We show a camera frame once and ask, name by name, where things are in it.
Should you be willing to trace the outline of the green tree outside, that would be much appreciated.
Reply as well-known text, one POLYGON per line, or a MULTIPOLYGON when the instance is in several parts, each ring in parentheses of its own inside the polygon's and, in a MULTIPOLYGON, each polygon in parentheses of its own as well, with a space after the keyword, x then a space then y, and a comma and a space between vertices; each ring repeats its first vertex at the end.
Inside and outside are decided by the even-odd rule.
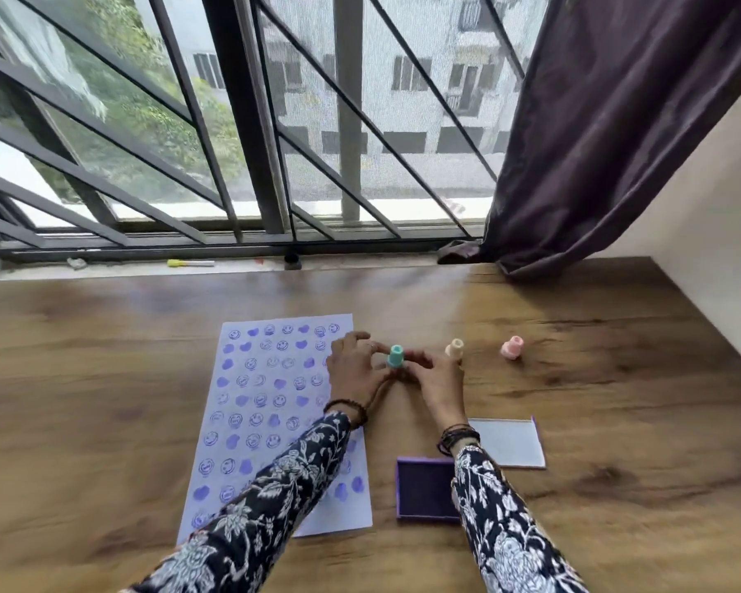
POLYGON ((186 54, 175 0, 0 0, 0 66, 87 169, 154 205, 253 190, 216 55, 186 54))

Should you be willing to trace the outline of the white paper with purple stamps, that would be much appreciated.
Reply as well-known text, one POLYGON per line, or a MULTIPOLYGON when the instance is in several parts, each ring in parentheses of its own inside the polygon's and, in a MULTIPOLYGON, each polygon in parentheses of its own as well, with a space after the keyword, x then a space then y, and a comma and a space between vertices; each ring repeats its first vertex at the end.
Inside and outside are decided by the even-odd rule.
POLYGON ((322 417, 331 343, 353 328, 351 314, 223 323, 178 544, 322 417))

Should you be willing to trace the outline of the person's right forearm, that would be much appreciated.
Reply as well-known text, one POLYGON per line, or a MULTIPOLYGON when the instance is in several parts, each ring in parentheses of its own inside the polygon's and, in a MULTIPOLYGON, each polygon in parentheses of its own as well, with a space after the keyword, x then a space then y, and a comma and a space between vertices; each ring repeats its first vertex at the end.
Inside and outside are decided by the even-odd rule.
POLYGON ((452 495, 487 593, 589 593, 478 444, 455 455, 452 495))

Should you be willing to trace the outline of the person's right hand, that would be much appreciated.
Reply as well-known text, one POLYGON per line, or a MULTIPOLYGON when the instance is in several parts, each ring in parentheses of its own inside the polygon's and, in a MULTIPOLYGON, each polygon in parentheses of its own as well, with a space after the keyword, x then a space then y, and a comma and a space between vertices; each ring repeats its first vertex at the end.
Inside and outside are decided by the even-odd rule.
POLYGON ((464 408, 464 370, 444 353, 405 351, 403 367, 422 367, 419 386, 424 404, 439 433, 468 426, 464 408))

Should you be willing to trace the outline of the white building outside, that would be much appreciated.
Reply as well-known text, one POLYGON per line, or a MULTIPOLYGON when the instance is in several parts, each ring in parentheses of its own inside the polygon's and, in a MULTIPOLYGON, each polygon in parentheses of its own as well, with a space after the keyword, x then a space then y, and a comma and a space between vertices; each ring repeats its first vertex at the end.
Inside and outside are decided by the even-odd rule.
POLYGON ((361 107, 378 138, 261 11, 276 118, 360 193, 403 220, 462 219, 492 200, 549 0, 264 0, 361 107))

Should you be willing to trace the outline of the dark purple curtain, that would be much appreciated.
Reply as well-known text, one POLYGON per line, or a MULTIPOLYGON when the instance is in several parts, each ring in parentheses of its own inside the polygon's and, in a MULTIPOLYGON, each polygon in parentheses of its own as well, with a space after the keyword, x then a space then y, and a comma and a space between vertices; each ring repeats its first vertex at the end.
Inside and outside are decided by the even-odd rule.
POLYGON ((551 276, 632 226, 741 96, 741 0, 550 0, 478 243, 438 264, 551 276))

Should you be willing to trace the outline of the clear ink pad lid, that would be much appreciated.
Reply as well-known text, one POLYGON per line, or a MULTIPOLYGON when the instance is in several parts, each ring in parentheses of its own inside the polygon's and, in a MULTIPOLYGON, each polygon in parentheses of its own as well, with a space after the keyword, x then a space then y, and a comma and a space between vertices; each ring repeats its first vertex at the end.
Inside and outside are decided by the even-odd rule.
POLYGON ((503 468, 546 469, 546 458, 533 417, 527 420, 470 418, 481 447, 503 468))

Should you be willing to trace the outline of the person's left hand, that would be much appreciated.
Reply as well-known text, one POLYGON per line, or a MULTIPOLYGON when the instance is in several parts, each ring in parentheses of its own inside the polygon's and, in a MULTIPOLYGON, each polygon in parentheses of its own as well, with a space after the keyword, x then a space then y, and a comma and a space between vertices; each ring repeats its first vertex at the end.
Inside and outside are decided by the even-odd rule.
POLYGON ((326 359, 330 399, 325 413, 343 413, 352 429, 364 426, 371 410, 394 384, 395 379, 380 390, 371 390, 371 370, 386 366, 389 348, 374 341, 365 331, 350 331, 332 342, 332 351, 326 359))

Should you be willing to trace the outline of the black metal window grille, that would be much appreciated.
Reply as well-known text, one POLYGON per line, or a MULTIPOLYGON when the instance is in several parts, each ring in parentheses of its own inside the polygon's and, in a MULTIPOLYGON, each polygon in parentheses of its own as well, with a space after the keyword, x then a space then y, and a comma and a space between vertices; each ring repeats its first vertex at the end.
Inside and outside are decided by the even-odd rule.
POLYGON ((251 255, 430 251, 457 240, 476 242, 479 219, 451 212, 394 147, 384 142, 442 212, 403 220, 364 197, 295 138, 276 118, 268 93, 261 11, 335 90, 338 98, 378 138, 382 133, 289 31, 264 0, 175 0, 179 44, 186 54, 216 55, 253 198, 233 204, 222 198, 154 205, 90 171, 64 146, 40 105, 0 66, 0 260, 65 262, 205 260, 251 255))

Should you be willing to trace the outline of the purple ink pad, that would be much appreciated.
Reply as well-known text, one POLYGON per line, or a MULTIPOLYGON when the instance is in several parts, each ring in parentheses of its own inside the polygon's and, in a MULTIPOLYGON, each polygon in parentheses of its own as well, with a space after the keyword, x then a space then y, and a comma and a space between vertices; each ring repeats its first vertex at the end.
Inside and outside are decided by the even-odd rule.
POLYGON ((452 491, 454 474, 451 458, 397 458, 396 518, 459 523, 452 491))

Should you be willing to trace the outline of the person's left forearm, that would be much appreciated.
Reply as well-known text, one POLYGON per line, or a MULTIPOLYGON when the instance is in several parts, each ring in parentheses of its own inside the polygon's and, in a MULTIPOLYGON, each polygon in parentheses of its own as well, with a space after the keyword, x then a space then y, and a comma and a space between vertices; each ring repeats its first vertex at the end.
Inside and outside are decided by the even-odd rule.
POLYGON ((213 520, 119 593, 258 593, 338 475, 353 428, 338 410, 316 420, 213 520))

